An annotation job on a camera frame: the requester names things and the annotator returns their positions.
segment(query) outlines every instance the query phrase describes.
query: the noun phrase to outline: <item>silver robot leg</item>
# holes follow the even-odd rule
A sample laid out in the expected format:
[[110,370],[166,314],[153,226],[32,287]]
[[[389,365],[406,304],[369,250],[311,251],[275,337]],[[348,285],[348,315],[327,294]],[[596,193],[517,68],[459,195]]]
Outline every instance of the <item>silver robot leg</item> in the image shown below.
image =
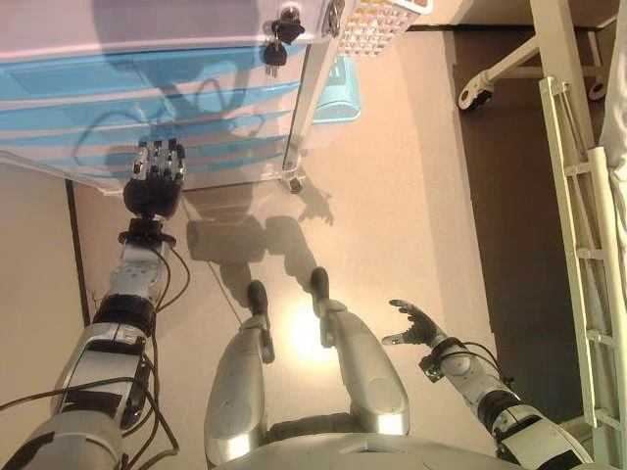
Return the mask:
[[347,308],[329,299],[328,276],[312,274],[313,310],[320,318],[320,339],[335,347],[351,409],[368,433],[406,435],[410,403],[405,387],[369,328]]
[[[251,293],[262,297],[251,299]],[[264,444],[265,393],[263,363],[274,360],[267,299],[259,281],[249,286],[253,316],[226,347],[205,415],[205,454],[210,467],[221,465]]]

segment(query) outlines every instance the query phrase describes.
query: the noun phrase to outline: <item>black cable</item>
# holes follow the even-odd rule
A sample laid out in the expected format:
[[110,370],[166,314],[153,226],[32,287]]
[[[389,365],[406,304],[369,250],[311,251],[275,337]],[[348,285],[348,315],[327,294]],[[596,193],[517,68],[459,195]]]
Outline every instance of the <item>black cable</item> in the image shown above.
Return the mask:
[[[142,354],[144,357],[144,360],[148,363],[148,367],[150,368],[151,372],[153,373],[153,395],[155,397],[157,397],[159,395],[159,390],[160,390],[160,382],[159,382],[159,377],[157,377],[155,375],[155,366],[153,365],[152,361],[150,360],[150,358],[144,353]],[[146,413],[146,415],[141,418],[141,421],[139,421],[139,423],[137,423],[135,426],[133,426],[131,429],[129,429],[128,431],[122,433],[122,437],[123,438],[127,438],[128,436],[134,434],[135,432],[139,431],[145,424],[146,422],[150,419],[150,417],[153,415],[153,408],[150,408],[148,410],[148,412]]]
[[438,361],[440,363],[442,363],[442,361],[444,359],[447,359],[449,357],[453,357],[453,356],[457,356],[457,355],[472,355],[474,357],[477,357],[478,359],[481,359],[483,361],[485,361],[486,363],[490,364],[490,366],[497,371],[497,373],[499,374],[499,378],[503,381],[503,383],[506,385],[506,387],[508,387],[510,389],[509,383],[510,383],[510,379],[503,374],[503,370],[501,370],[501,367],[499,367],[497,364],[493,363],[490,359],[488,359],[485,355],[481,355],[478,354],[476,352],[473,351],[456,351],[456,352],[450,352],[448,354],[444,354],[440,357],[438,357]]
[[178,294],[176,294],[174,297],[172,297],[169,301],[167,301],[164,305],[162,305],[160,308],[157,309],[157,312],[161,311],[161,310],[165,310],[166,308],[168,308],[169,306],[171,306],[172,304],[174,304],[176,301],[178,301],[178,299],[181,298],[181,296],[183,294],[185,294],[185,291],[187,291],[187,288],[189,287],[189,284],[192,280],[192,275],[189,272],[189,266],[187,265],[187,263],[185,262],[185,259],[182,258],[182,256],[178,253],[177,250],[175,250],[174,248],[171,249],[172,252],[174,253],[174,255],[178,258],[178,260],[180,261],[181,265],[183,266],[183,268],[185,269],[185,284],[183,285],[183,287],[180,289],[180,291],[178,292]]
[[[190,284],[190,281],[191,281],[191,273],[189,271],[189,267],[187,266],[187,263],[185,262],[185,260],[182,258],[182,256],[174,248],[171,248],[171,250],[174,253],[174,255],[178,258],[178,260],[181,262],[181,264],[183,265],[183,267],[185,269],[185,273],[186,273],[186,280],[185,280],[185,284],[183,285],[181,290],[178,292],[178,294],[176,294],[170,301],[168,301],[167,303],[163,304],[164,298],[166,297],[166,294],[168,292],[168,289],[169,289],[169,286],[170,286],[170,282],[171,282],[171,268],[169,266],[168,260],[166,258],[164,258],[164,256],[161,253],[159,253],[157,250],[151,248],[151,251],[153,253],[155,253],[155,255],[157,255],[157,257],[159,257],[159,259],[164,263],[164,265],[166,266],[166,271],[168,272],[168,277],[167,277],[167,281],[166,281],[166,287],[165,287],[165,289],[164,289],[164,291],[163,291],[163,293],[162,293],[162,295],[161,295],[161,297],[160,297],[160,299],[159,299],[159,301],[157,303],[156,313],[159,313],[160,311],[164,310],[168,306],[171,306],[178,299],[180,299],[180,297],[185,293],[185,291],[189,287],[189,284]],[[159,405],[159,392],[160,392],[159,348],[158,348],[158,345],[157,345],[157,318],[156,317],[155,317],[155,321],[154,321],[154,324],[153,324],[153,334],[152,334],[151,340],[152,340],[152,345],[153,345],[153,361],[154,361],[154,363],[153,363],[153,378],[154,378],[153,387],[155,388],[155,402],[157,403],[157,405]],[[135,428],[133,428],[132,432],[134,433],[137,429],[139,429],[141,426],[143,426],[148,421],[149,417],[150,417],[149,415],[144,417],[142,419],[142,421]],[[152,430],[150,432],[150,436],[148,437],[148,439],[146,440],[144,445],[141,447],[141,449],[138,450],[137,453],[135,454],[135,456],[129,461],[127,468],[129,468],[129,469],[132,468],[132,466],[137,463],[139,458],[141,458],[141,456],[148,449],[150,444],[155,440],[155,437],[157,436],[158,429],[159,429],[159,422],[155,418],[155,421],[154,421],[154,424],[153,424],[153,428],[152,428]],[[150,459],[148,459],[142,466],[139,467],[138,470],[145,470],[147,468],[150,468],[152,465],[154,465],[159,460],[161,460],[162,458],[164,458],[164,457],[166,457],[168,455],[169,455],[169,453],[168,453],[167,450],[159,452],[155,456],[153,456]]]
[[[158,460],[161,460],[164,457],[170,456],[170,455],[177,455],[178,451],[180,450],[180,447],[178,445],[178,441],[176,440],[176,437],[174,436],[174,433],[172,432],[168,421],[166,420],[165,416],[161,413],[161,411],[159,410],[159,406],[157,404],[157,401],[154,399],[153,395],[150,393],[150,391],[146,388],[146,386],[138,379],[134,378],[134,377],[117,377],[114,379],[104,379],[104,380],[97,380],[94,382],[88,382],[86,384],[80,384],[80,385],[74,385],[71,387],[64,387],[63,389],[56,389],[56,390],[51,390],[48,392],[42,392],[40,394],[34,394],[34,395],[29,395],[27,397],[22,397],[20,399],[14,399],[12,401],[8,401],[6,403],[0,404],[0,412],[12,408],[14,406],[17,406],[19,404],[23,404],[29,401],[35,401],[35,400],[40,400],[40,399],[46,399],[49,397],[54,397],[56,395],[63,395],[63,394],[67,394],[69,392],[75,392],[78,390],[84,390],[84,389],[91,389],[94,387],[102,387],[105,385],[111,385],[111,384],[118,384],[118,383],[122,383],[122,382],[128,382],[128,383],[133,383],[136,384],[144,393],[144,396],[146,397],[146,400],[148,400],[148,402],[150,403],[150,406],[153,410],[153,412],[155,413],[155,419],[159,421],[159,423],[163,426],[164,431],[166,433],[166,435],[168,436],[169,442],[172,446],[172,449],[168,449],[165,450],[163,452],[160,452],[159,454],[155,455],[155,457],[159,456],[159,459],[155,459],[155,457],[151,458],[151,465],[153,465],[154,463],[156,463]],[[147,466],[142,466],[140,467],[142,470],[146,470]]]
[[508,377],[505,374],[505,372],[503,371],[503,368],[501,367],[501,364],[499,363],[497,358],[492,354],[492,352],[488,348],[483,346],[481,343],[475,343],[473,341],[467,341],[464,344],[467,346],[475,346],[485,351],[490,356],[490,358],[492,358],[492,360],[494,361],[494,364],[496,365],[497,371],[499,372],[500,378],[503,381],[503,383],[506,384],[509,389],[511,389],[511,384],[513,383],[513,377]]

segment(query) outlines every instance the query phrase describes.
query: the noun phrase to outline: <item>floor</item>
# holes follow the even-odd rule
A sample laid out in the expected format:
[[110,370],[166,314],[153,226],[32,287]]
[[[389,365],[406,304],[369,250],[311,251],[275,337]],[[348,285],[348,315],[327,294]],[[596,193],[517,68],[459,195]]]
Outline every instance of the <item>floor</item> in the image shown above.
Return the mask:
[[[359,60],[363,112],[330,147],[309,152],[298,196],[277,182],[185,193],[167,232],[192,283],[159,318],[162,408],[181,442],[177,468],[205,468],[203,421],[220,354],[261,279],[276,361],[265,368],[268,422],[347,411],[334,351],[319,345],[307,279],[327,268],[331,296],[377,337],[404,331],[387,305],[421,306],[451,335],[494,347],[455,106],[449,33],[406,34]],[[120,253],[120,200],[76,188],[86,284],[94,304]],[[173,289],[183,281],[172,264]],[[444,381],[417,368],[425,348],[388,353],[410,396],[411,433],[493,453],[491,439]],[[154,449],[166,441],[157,439]],[[170,468],[165,461],[157,468]]]
[[[456,32],[449,55],[456,58],[457,90],[528,36]],[[578,39],[582,61],[590,64],[587,37]],[[611,53],[607,40],[600,37],[602,52]],[[590,108],[599,132],[603,102]],[[572,308],[537,81],[498,82],[492,101],[463,114],[460,128],[501,365],[515,378],[516,391],[551,419],[577,418],[582,404]]]

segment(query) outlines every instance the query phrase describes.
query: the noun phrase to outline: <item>wire basket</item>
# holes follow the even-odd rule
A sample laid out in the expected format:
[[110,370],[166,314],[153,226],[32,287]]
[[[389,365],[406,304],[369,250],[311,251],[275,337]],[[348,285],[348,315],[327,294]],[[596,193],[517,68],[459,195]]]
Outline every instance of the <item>wire basket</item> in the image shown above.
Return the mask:
[[339,54],[376,57],[392,45],[420,15],[433,11],[433,0],[358,0],[342,35]]

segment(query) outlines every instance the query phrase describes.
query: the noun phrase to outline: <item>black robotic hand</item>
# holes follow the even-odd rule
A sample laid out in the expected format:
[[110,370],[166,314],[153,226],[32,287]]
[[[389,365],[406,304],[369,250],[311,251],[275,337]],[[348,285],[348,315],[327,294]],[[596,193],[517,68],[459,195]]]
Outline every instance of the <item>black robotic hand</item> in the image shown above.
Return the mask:
[[438,326],[429,316],[417,306],[406,301],[392,300],[391,306],[399,308],[400,313],[406,313],[409,316],[411,327],[404,333],[386,336],[381,340],[385,346],[394,345],[423,345],[430,344],[438,333],[441,333]]
[[142,218],[174,215],[185,179],[185,149],[176,139],[140,142],[132,174],[124,186],[126,208]]

